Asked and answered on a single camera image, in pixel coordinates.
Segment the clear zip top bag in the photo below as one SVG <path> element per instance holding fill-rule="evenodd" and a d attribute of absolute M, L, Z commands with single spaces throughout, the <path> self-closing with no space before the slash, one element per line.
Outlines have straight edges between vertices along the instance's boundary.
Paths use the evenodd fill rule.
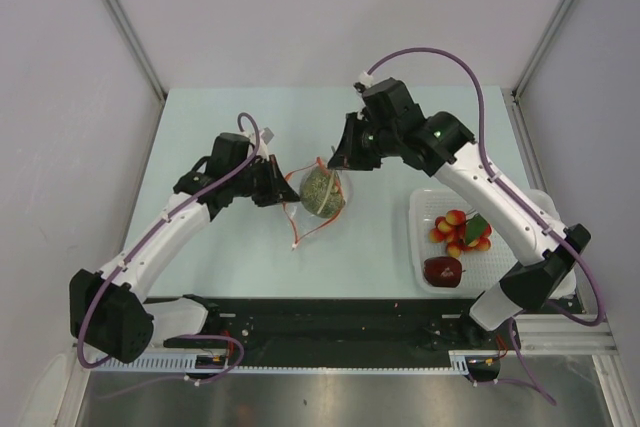
<path fill-rule="evenodd" d="M 353 185 L 346 172 L 330 169 L 324 157 L 288 172 L 285 180 L 299 197 L 298 202 L 283 204 L 295 251 L 343 216 L 353 197 Z"/>

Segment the fake green melon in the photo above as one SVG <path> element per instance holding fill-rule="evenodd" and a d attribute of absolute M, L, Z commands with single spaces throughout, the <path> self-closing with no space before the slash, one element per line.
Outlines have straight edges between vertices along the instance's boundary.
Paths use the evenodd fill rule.
<path fill-rule="evenodd" d="M 348 201 L 348 187 L 343 177 L 329 168 L 324 157 L 317 157 L 305 170 L 298 193 L 306 211 L 325 220 L 339 215 Z"/>

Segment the fake red strawberries bunch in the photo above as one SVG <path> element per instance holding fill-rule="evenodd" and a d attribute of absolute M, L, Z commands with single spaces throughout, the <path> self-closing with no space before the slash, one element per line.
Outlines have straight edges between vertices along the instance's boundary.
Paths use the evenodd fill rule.
<path fill-rule="evenodd" d="M 489 251 L 492 232 L 492 226 L 479 213 L 452 209 L 434 220 L 427 240 L 442 244 L 445 255 L 457 259 L 464 253 Z"/>

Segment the fake red apple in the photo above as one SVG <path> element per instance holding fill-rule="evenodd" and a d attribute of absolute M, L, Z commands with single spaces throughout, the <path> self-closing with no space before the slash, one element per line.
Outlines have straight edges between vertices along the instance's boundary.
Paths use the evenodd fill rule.
<path fill-rule="evenodd" d="M 456 288 L 461 283 L 463 266 L 453 257 L 432 257 L 423 263 L 423 278 L 431 286 Z"/>

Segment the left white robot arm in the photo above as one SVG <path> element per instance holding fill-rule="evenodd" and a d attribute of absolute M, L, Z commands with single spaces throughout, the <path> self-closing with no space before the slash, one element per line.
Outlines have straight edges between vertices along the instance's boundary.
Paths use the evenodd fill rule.
<path fill-rule="evenodd" d="M 221 334 L 212 307 L 195 295 L 153 305 L 151 287 L 182 248 L 237 198 L 258 207 L 296 202 L 298 194 L 268 150 L 273 134 L 222 133 L 210 155 L 173 187 L 159 216 L 137 243 L 95 272 L 79 270 L 69 284 L 70 331 L 77 352 L 85 346 L 123 363 L 136 360 L 150 345 L 189 337 L 214 344 Z"/>

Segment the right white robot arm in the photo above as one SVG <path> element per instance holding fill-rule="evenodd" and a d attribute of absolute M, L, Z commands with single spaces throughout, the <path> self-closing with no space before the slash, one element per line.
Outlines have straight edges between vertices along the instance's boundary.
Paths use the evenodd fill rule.
<path fill-rule="evenodd" d="M 540 309 L 573 273 L 576 255 L 591 239 L 582 225 L 568 227 L 544 214 L 506 176 L 483 160 L 473 133 L 454 115 L 426 117 L 406 85 L 388 78 L 359 89 L 364 106 L 350 113 L 332 169 L 372 171 L 399 157 L 452 189 L 474 208 L 510 247 L 515 265 L 485 290 L 461 323 L 473 348 L 493 341 L 509 318 Z"/>

